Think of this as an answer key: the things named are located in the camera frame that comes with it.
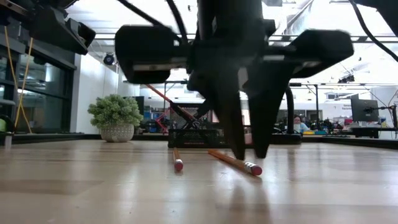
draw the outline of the black basket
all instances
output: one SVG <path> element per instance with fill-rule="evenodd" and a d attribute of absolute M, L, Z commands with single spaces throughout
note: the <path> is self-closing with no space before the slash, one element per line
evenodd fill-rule
<path fill-rule="evenodd" d="M 229 148 L 229 144 L 224 137 L 224 130 L 218 124 L 212 126 L 213 129 L 170 129 L 169 148 Z M 250 132 L 250 127 L 245 126 L 245 132 Z M 301 144 L 300 134 L 273 134 L 270 139 L 271 144 Z"/>
<path fill-rule="evenodd" d="M 225 148 L 223 133 L 217 129 L 170 129 L 169 148 Z"/>
<path fill-rule="evenodd" d="M 190 115 L 195 116 L 198 112 L 201 103 L 174 103 L 176 106 L 181 107 L 184 111 Z M 198 119 L 199 122 L 206 124 L 205 121 L 211 121 L 211 111 L 208 111 L 205 115 Z M 170 111 L 170 121 L 174 124 L 173 129 L 182 129 L 187 121 L 178 115 L 174 110 Z"/>

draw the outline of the window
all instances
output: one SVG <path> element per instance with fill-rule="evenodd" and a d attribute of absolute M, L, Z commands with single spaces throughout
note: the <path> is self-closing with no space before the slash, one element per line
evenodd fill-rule
<path fill-rule="evenodd" d="M 7 63 L 7 58 L 0 56 L 0 79 L 6 79 Z"/>
<path fill-rule="evenodd" d="M 301 118 L 304 118 L 305 110 L 294 110 L 294 114 L 300 116 Z"/>
<path fill-rule="evenodd" d="M 27 55 L 21 56 L 21 65 L 19 69 L 19 85 L 24 81 L 24 75 L 27 65 Z M 38 57 L 29 58 L 29 71 L 26 77 L 25 87 L 36 88 L 40 91 L 65 95 L 65 82 L 67 74 L 61 68 L 46 63 Z"/>
<path fill-rule="evenodd" d="M 5 89 L 5 86 L 0 85 L 0 99 L 4 99 L 4 89 Z"/>
<path fill-rule="evenodd" d="M 61 130 L 69 131 L 68 126 L 63 124 L 63 118 L 67 116 L 65 112 L 66 100 L 47 96 L 32 91 L 24 90 L 22 104 L 29 126 L 34 133 L 51 133 Z M 19 114 L 17 131 L 29 132 L 22 112 Z"/>
<path fill-rule="evenodd" d="M 339 97 L 344 97 L 346 95 L 349 95 L 349 93 L 337 93 L 336 96 Z"/>
<path fill-rule="evenodd" d="M 284 122 L 287 120 L 287 110 L 279 110 L 278 115 L 276 117 L 276 121 L 278 122 Z"/>
<path fill-rule="evenodd" d="M 327 99 L 328 100 L 333 100 L 333 99 L 335 99 L 336 98 L 336 94 L 335 93 L 331 93 L 331 94 L 328 94 L 327 95 Z"/>
<path fill-rule="evenodd" d="M 310 121 L 317 120 L 317 111 L 316 110 L 307 110 L 307 118 Z M 322 120 L 322 110 L 319 111 L 319 119 Z"/>

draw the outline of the white pot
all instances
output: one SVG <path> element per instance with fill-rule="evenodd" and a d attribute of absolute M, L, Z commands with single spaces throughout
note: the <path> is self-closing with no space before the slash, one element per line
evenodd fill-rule
<path fill-rule="evenodd" d="M 100 129 L 101 138 L 107 142 L 128 142 L 134 135 L 134 125 L 120 124 Z"/>

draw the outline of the wooden table surface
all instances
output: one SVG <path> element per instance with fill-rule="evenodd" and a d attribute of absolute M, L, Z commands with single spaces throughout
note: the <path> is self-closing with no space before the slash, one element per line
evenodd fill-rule
<path fill-rule="evenodd" d="M 0 150 L 0 223 L 398 223 L 398 152 L 272 146 L 260 177 L 204 149 L 99 140 Z"/>

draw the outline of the ceiling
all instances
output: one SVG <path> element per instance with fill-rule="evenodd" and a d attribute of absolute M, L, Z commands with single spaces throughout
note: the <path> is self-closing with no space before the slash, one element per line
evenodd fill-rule
<path fill-rule="evenodd" d="M 164 0 L 130 0 L 135 6 L 158 21 L 170 26 L 179 33 L 174 17 Z M 197 0 L 174 0 L 188 34 L 196 32 Z M 305 13 L 298 16 L 289 29 L 286 25 L 291 18 L 301 11 L 309 0 L 284 0 L 283 7 L 267 7 L 263 4 L 265 18 L 275 19 L 279 26 L 276 34 L 299 35 L 305 29 L 340 29 L 351 35 L 364 35 L 350 4 L 335 4 L 329 0 L 314 0 Z M 390 28 L 380 14 L 373 8 L 359 7 L 365 23 L 374 35 L 391 36 Z M 113 51 L 113 34 L 125 24 L 150 25 L 141 17 L 122 6 L 117 0 L 80 0 L 68 8 L 71 18 L 85 23 L 97 32 L 97 37 L 90 47 L 90 54 L 102 60 L 106 52 Z M 398 45 L 386 44 L 398 52 Z M 356 83 L 398 83 L 398 76 L 392 71 L 398 69 L 398 63 L 374 44 L 355 44 L 355 55 L 313 77 L 292 82 L 336 83 L 339 78 L 353 74 Z"/>

